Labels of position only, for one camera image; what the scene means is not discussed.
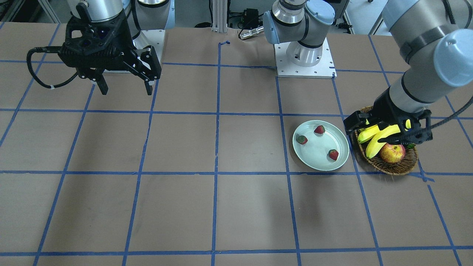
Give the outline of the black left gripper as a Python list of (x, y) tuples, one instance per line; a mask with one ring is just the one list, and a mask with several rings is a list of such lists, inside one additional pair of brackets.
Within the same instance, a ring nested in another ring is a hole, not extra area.
[(421, 144), (431, 141), (431, 111), (409, 113), (398, 108), (390, 97), (390, 89), (385, 90), (375, 101), (370, 111), (357, 110), (344, 119), (344, 128), (347, 135), (361, 128), (373, 125), (400, 126), (400, 133), (382, 137), (384, 142), (390, 144)]

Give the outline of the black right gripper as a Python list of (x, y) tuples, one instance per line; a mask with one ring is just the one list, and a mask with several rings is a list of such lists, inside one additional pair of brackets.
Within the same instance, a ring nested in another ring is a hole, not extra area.
[(144, 81), (147, 95), (161, 76), (152, 45), (137, 49), (140, 31), (162, 29), (161, 4), (69, 4), (71, 19), (58, 56), (78, 76), (108, 94), (104, 71), (127, 71)]

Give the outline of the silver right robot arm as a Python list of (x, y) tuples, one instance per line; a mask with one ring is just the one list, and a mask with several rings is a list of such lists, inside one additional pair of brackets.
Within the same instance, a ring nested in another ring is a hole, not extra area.
[(171, 29), (176, 24), (173, 0), (69, 0), (59, 58), (89, 79), (106, 95), (105, 71), (127, 71), (144, 81), (148, 95), (160, 79), (161, 65), (153, 44), (138, 45), (146, 30)]

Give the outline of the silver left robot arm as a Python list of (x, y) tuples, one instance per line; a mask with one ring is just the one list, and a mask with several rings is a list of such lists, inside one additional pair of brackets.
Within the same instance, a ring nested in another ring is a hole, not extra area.
[[(400, 133), (382, 137), (390, 144), (431, 141), (432, 129), (456, 118), (472, 104), (431, 124), (429, 106), (456, 88), (472, 82), (471, 0), (389, 0), (382, 19), (409, 65), (403, 76), (384, 91), (367, 113), (355, 111), (344, 120), (347, 135), (371, 125), (399, 126)], [(334, 10), (323, 0), (277, 0), (262, 15), (266, 39), (271, 44), (294, 42), (293, 62), (303, 62), (299, 52), (319, 52), (334, 19)]]

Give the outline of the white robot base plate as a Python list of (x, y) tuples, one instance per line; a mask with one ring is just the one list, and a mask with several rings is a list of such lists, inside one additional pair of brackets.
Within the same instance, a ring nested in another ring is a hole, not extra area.
[(140, 31), (138, 36), (134, 37), (132, 41), (137, 49), (144, 49), (144, 47), (152, 45), (155, 48), (158, 60), (161, 62), (165, 37), (166, 30), (164, 29), (145, 30)]
[(318, 48), (303, 47), (297, 41), (273, 46), (277, 76), (280, 78), (334, 79), (337, 77), (327, 38)]

